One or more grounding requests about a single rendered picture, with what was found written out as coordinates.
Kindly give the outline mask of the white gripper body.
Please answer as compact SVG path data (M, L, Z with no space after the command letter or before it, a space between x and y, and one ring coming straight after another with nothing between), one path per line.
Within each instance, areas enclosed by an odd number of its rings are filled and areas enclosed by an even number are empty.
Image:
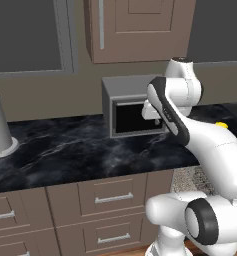
M143 109L142 109L142 117L145 120L159 120L160 115L151 105L148 100L144 101Z

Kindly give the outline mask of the black microwave door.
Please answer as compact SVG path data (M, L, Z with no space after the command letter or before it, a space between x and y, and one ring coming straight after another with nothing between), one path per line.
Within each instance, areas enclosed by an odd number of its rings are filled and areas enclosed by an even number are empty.
M164 130L163 122L145 120L142 110L145 99L114 100L112 103L112 137L130 137L157 134Z

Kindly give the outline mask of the speckled grey dishwasher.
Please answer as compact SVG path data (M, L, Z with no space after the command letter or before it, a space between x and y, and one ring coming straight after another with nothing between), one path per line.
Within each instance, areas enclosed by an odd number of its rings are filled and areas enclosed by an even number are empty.
M216 191L200 166L177 168L173 172L171 192L202 191L207 196Z

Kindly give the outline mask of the grey microwave oven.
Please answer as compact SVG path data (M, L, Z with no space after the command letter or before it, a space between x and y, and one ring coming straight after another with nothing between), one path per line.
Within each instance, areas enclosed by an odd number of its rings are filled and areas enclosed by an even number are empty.
M102 111L111 138L112 103L114 100L147 99L147 85L156 74L104 77L102 79ZM164 133L167 128L157 133Z

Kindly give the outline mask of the brown drawer front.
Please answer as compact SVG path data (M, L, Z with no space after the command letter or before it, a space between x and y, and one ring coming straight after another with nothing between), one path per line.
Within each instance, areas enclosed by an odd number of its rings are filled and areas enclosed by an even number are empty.
M143 206L146 181L146 174L134 174L81 182L78 184L81 213L83 215L93 215L108 211ZM107 198L126 195L129 192L134 195L134 198L95 204L96 197Z
M0 219L0 237L53 227L44 188L0 193L0 214L15 212L15 217Z
M90 222L84 228L85 250L87 253L100 252L124 245L138 243L141 236L143 215L127 215ZM116 242L98 244L98 238L105 239L129 233L131 238Z
M0 237L0 256L60 256L53 229Z

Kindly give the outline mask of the grey framed window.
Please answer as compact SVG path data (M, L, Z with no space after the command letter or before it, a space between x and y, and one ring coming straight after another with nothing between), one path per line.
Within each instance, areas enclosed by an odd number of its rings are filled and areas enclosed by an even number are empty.
M0 77L78 71L72 0L0 0Z
M194 63L237 61L237 0L196 0L187 57Z

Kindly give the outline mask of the brown wall cupboard door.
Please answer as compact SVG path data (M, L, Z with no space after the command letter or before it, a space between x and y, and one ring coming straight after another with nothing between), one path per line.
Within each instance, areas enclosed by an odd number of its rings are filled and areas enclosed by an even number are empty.
M95 64L164 61L187 55L196 0L83 0L86 47Z

